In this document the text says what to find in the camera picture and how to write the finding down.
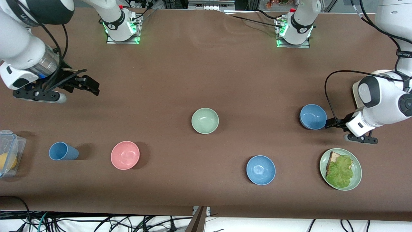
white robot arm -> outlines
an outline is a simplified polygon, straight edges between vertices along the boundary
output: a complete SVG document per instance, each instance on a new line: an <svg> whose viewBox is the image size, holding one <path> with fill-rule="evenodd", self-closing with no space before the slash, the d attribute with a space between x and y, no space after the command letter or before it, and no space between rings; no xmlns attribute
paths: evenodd
<svg viewBox="0 0 412 232"><path fill-rule="evenodd" d="M115 41L124 41L136 33L133 25L135 12L121 9L115 0L84 0L92 5L102 18L106 32ZM6 86L14 90L13 95L20 97L17 91L21 88L31 90L32 83L41 85L59 67L59 56L53 52L39 38L35 37L29 30L30 27L42 24L65 24L70 21L74 13L73 0L0 0L0 76ZM68 73L59 73L61 79L66 78ZM85 89L98 94L98 83L90 77L87 81L71 83L74 88ZM72 92L73 87L66 86L65 90ZM37 96L44 92L34 91L35 97L30 100L48 101L62 103L66 97L64 94L48 93Z"/></svg>
<svg viewBox="0 0 412 232"><path fill-rule="evenodd" d="M285 16L285 23L282 25L279 36L292 45L302 44L313 29L313 23L319 12L321 12L321 2L319 0L300 0L295 12L289 12Z"/></svg>
<svg viewBox="0 0 412 232"><path fill-rule="evenodd" d="M380 0L375 25L381 30L406 40L412 40L412 0ZM382 77L366 76L354 86L354 97L362 101L354 113L344 120L327 121L328 127L342 127L350 131L352 141L363 142L370 140L371 130L393 124L412 116L412 43L394 39L398 44L394 71L380 73ZM377 143L377 139L368 143Z"/></svg>

brown tablecloth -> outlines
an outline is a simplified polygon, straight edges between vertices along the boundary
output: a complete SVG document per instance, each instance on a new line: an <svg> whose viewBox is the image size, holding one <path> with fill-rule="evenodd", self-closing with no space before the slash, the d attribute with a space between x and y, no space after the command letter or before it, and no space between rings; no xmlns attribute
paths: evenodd
<svg viewBox="0 0 412 232"><path fill-rule="evenodd" d="M270 23L261 14L241 16ZM27 139L18 173L0 180L0 195L39 211L190 215L192 206L207 205L219 216L411 220L411 120L376 129L374 146L299 123L310 103L332 116L323 90L332 71L393 68L394 44L357 15L320 14L310 49L277 48L270 26L210 10L156 11L139 45L107 45L98 19L92 8L76 9L65 59L100 82L98 97L75 90L65 104L28 102L0 85L0 126ZM64 46L61 26L48 28ZM41 28L33 31L52 44ZM355 109L351 85L360 78L331 77L340 118ZM219 114L210 135L190 124L202 107ZM141 157L121 171L110 152L124 140ZM78 148L79 160L51 160L57 141ZM320 156L334 147L362 165L354 190L337 191L320 176ZM276 165L266 186L245 172L259 154ZM23 206L3 199L0 208Z"/></svg>

plate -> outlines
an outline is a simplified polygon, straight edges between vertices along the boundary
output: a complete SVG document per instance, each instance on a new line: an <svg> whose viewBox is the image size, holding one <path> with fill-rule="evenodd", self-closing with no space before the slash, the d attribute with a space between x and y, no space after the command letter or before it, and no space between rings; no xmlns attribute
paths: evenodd
<svg viewBox="0 0 412 232"><path fill-rule="evenodd" d="M351 183L345 187L345 188L339 188L339 187L335 187L333 185L331 185L327 180L326 180L326 166L328 165L328 161L330 158L330 153L331 152L336 152L339 155L344 155L344 156L350 156L351 160L353 161L352 164L352 171L353 171L353 177L351 178ZM337 189L337 190L342 190L342 191L349 191L352 190L354 188L356 188L359 183L361 182L362 179L362 168L361 168L361 164L359 163L358 159L349 151L342 149L342 148L332 148L330 150L327 150L321 158L320 164L319 164L319 168L321 170L321 175L323 177L323 179L326 181L326 183L328 183L328 185L332 186L333 188Z"/></svg>

cup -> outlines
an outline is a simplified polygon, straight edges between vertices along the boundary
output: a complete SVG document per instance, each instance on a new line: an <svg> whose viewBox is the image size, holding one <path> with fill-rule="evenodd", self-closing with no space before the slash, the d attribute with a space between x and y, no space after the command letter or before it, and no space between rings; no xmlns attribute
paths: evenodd
<svg viewBox="0 0 412 232"><path fill-rule="evenodd" d="M79 151L65 142L57 142L49 149L49 157L52 160L75 160Z"/></svg>

plastic container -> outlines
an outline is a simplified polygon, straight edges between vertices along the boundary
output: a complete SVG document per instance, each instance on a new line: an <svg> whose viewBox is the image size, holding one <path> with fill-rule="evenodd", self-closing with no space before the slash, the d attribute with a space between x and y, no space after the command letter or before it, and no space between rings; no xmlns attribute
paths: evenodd
<svg viewBox="0 0 412 232"><path fill-rule="evenodd" d="M0 178L16 175L26 139L10 130L0 131Z"/></svg>

